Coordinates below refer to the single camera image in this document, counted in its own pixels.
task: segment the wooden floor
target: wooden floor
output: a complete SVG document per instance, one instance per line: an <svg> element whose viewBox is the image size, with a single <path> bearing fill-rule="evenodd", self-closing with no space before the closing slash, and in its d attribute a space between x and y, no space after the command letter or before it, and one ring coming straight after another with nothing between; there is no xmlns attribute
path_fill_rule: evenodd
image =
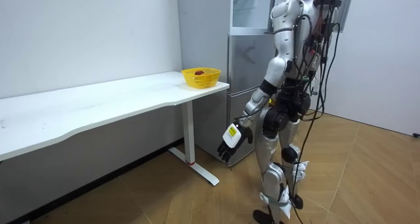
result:
<svg viewBox="0 0 420 224"><path fill-rule="evenodd" d="M220 179L216 187L167 152L33 223L255 223L252 211L266 211L255 154L230 169L196 152ZM305 224L420 223L420 139L326 115L303 158L310 160L299 184ZM295 214L286 223L298 223Z"/></svg>

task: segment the baseboard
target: baseboard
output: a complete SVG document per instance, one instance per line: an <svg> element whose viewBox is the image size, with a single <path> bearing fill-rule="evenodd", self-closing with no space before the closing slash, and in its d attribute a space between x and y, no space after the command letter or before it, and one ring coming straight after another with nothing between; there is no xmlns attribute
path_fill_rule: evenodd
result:
<svg viewBox="0 0 420 224"><path fill-rule="evenodd" d="M138 167L139 165L159 156L160 154L163 154L164 152L168 151L169 148L172 148L174 146L178 146L180 144L182 144L184 142L184 138L181 138L175 142L170 143L169 145L158 149L157 151L148 154L138 160L135 160L134 162L131 162L130 164L127 164L125 166L123 166L122 168L119 168L111 173L108 173L106 175L104 175L103 177L96 179L92 182L90 182L87 185L83 185L82 187L68 193L65 194L64 196L61 196L60 198L57 198L56 200L49 202L48 204L45 204L44 206L41 206L40 208L37 208L36 210L27 213L19 218L16 218L15 220L7 223L7 224L22 224L26 221L29 220L34 220L37 219L38 217L41 217L42 215L45 215L51 211L53 211L54 209L60 207L61 205L72 201L73 199L86 194L87 192L103 185L104 183L107 183L108 181L111 181L112 179L115 179L117 177L119 177L120 175L128 172L131 169L134 169L136 167Z"/></svg>

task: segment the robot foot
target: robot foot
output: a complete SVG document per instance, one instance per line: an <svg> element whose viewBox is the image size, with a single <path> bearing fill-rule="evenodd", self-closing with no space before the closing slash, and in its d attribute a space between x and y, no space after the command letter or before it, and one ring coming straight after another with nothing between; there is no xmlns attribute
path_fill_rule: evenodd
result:
<svg viewBox="0 0 420 224"><path fill-rule="evenodd" d="M252 216L254 217L255 221L259 224L274 224L273 218L270 214L264 213L260 210L255 210L252 213Z"/></svg>
<svg viewBox="0 0 420 224"><path fill-rule="evenodd" d="M303 208L303 200L299 195L296 194L294 198L291 198L291 201L298 210Z"/></svg>

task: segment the table leg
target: table leg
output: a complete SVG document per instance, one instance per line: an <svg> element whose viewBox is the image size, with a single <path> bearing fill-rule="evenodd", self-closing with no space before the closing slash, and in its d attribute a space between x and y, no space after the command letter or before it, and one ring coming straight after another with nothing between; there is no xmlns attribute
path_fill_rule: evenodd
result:
<svg viewBox="0 0 420 224"><path fill-rule="evenodd" d="M169 152L172 152L175 156L180 158L192 169L203 176L212 185L217 185L219 180L206 169L196 163L196 157L194 152L194 122L192 117L192 101L182 104L182 122L184 124L184 144L185 154L176 148L170 148Z"/></svg>

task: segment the white table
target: white table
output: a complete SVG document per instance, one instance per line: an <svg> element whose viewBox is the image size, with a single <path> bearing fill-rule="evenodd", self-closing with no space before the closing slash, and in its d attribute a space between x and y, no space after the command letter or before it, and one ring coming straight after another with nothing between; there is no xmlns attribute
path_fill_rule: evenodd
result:
<svg viewBox="0 0 420 224"><path fill-rule="evenodd" d="M217 185L195 163L192 100L223 91L187 86L181 73L166 72L0 100L0 161L56 144L76 133L164 106L182 104L185 151L170 151Z"/></svg>

